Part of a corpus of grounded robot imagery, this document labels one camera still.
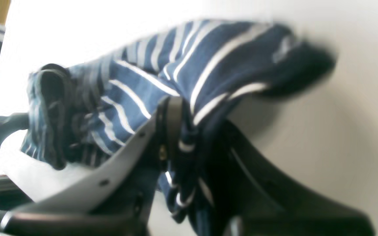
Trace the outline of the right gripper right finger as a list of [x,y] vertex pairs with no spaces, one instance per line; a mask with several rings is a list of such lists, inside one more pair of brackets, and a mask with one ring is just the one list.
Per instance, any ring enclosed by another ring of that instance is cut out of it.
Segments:
[[369,217],[300,184],[232,123],[219,128],[209,178],[225,236],[373,236]]

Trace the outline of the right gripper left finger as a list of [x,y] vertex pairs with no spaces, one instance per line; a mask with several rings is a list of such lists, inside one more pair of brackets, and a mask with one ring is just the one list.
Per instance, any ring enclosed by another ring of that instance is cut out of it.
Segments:
[[180,97],[164,98],[125,147],[83,180],[5,214],[0,236],[148,236],[159,175],[177,153]]

